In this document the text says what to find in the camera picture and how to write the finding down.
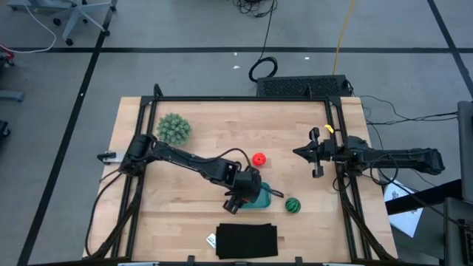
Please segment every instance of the white label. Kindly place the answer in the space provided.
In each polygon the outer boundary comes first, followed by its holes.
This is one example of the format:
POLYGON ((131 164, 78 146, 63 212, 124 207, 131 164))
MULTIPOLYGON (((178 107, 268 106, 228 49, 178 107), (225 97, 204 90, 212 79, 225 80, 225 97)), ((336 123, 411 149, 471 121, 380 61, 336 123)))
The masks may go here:
POLYGON ((210 236, 207 236, 207 242, 213 247, 217 248, 217 237, 211 233, 210 236))

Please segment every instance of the yellow cable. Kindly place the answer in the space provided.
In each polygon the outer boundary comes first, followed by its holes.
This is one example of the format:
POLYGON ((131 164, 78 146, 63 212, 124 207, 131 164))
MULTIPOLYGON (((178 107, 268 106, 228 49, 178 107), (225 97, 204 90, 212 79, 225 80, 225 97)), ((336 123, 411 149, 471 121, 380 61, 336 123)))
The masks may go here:
POLYGON ((333 63, 332 75, 334 75, 335 71, 337 70, 338 51, 340 50, 340 45, 341 45, 341 41, 343 40, 343 35, 345 34, 345 31, 347 30, 348 21, 350 21, 350 16, 352 15, 352 10, 353 10, 354 5, 355 5, 355 0, 352 0, 352 3, 350 4, 350 9, 348 10, 347 17, 345 18, 345 23, 343 24, 343 29, 341 29, 340 38, 338 39, 337 50, 335 51, 335 62, 333 63))

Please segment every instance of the watermelon toy ball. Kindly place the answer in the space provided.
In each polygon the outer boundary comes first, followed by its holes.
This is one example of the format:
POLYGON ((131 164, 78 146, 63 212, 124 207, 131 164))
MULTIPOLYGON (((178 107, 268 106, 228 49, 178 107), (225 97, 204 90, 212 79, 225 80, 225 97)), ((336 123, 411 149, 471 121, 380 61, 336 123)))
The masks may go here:
POLYGON ((297 214, 301 210, 301 202, 296 198, 287 199, 286 210, 292 214, 297 214))

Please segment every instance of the chair wheel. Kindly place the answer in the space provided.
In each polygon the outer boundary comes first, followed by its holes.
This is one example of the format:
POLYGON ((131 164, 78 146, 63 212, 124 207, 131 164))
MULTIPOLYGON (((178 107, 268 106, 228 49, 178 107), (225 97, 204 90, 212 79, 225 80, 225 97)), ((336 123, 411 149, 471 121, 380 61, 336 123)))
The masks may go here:
POLYGON ((54 25, 56 25, 56 26, 61 26, 61 23, 62 23, 59 18, 54 18, 54 19, 52 20, 52 22, 53 22, 54 25))

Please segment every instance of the black metal frame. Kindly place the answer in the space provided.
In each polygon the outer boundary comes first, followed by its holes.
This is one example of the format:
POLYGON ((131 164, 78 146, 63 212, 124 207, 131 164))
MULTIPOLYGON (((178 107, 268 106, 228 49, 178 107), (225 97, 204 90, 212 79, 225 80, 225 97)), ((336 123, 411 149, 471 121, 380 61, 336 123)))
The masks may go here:
MULTIPOLYGON (((150 106, 149 112, 149 120, 148 125, 146 128, 146 132, 148 134, 152 133, 152 129, 154 126, 154 118, 156 115, 157 105, 161 101, 309 101, 309 102, 319 102, 324 103, 325 111, 327 113, 327 123, 331 125, 336 132, 340 132, 341 139, 345 143, 347 141, 347 130, 343 116, 343 109, 341 106, 341 99, 340 97, 328 97, 328 98, 312 98, 312 97, 232 97, 232 96, 224 96, 224 97, 215 97, 215 96, 191 96, 191 97, 175 97, 175 96, 163 96, 163 93, 160 91, 158 85, 154 86, 154 95, 153 96, 143 96, 140 101, 140 109, 137 116, 137 124, 135 127, 135 134, 141 133, 143 129, 143 120, 144 114, 147 106, 150 106), (335 107, 337 112, 338 124, 339 128, 335 127, 334 120, 333 120, 333 113, 332 113, 332 106, 335 107)), ((331 134, 330 137, 336 142, 337 137, 336 134, 331 134)), ((336 167, 336 174, 337 177, 343 177, 344 173, 342 172, 341 168, 336 167)), ((123 187, 123 196, 120 204, 120 211, 118 215, 118 220, 124 217, 125 211, 127 209, 130 191, 132 188, 132 179, 134 177, 127 176, 125 180, 125 185, 123 187)), ((145 174, 142 174, 137 178, 137 191, 135 193, 142 192, 145 174)), ((361 199, 360 194, 358 191, 358 184, 356 182, 356 178, 350 177, 350 186, 352 189, 353 194, 353 203, 356 214, 358 217, 356 219, 358 223, 364 223, 364 216, 363 210, 361 207, 361 199)), ((342 188, 345 186, 344 178, 338 178, 338 186, 342 188)), ((339 191, 341 201, 343 199, 348 199, 347 192, 343 189, 339 191)), ((124 262, 132 262, 132 253, 133 248, 135 246, 135 237, 136 237, 136 230, 137 230, 137 220, 140 213, 140 204, 141 198, 138 201, 138 208, 132 214, 131 222, 130 222, 130 229, 129 229, 129 236, 126 243, 126 254, 124 257, 118 257, 118 251, 120 250, 121 244, 121 237, 119 236, 112 246, 111 257, 108 259, 84 259, 81 261, 74 261, 74 262, 57 262, 48 265, 55 265, 55 266, 76 266, 76 265, 117 265, 118 263, 124 262)), ((344 225, 345 231, 347 235, 347 245, 350 252, 350 261, 353 264, 363 264, 363 265, 414 265, 404 262, 393 262, 393 261, 384 261, 384 260, 372 260, 371 256, 371 249, 370 244, 368 243, 366 237, 360 233, 361 235, 361 243, 364 253, 364 259, 358 258, 356 244, 355 244, 355 236, 353 234, 353 227, 352 227, 352 217, 348 213, 347 210, 343 209, 343 216, 344 216, 344 225)), ((195 262, 194 256, 190 255, 188 257, 187 262, 159 262, 159 265, 322 265, 322 263, 306 263, 302 261, 301 257, 296 257, 295 262, 274 262, 274 263, 253 263, 253 262, 195 262)))

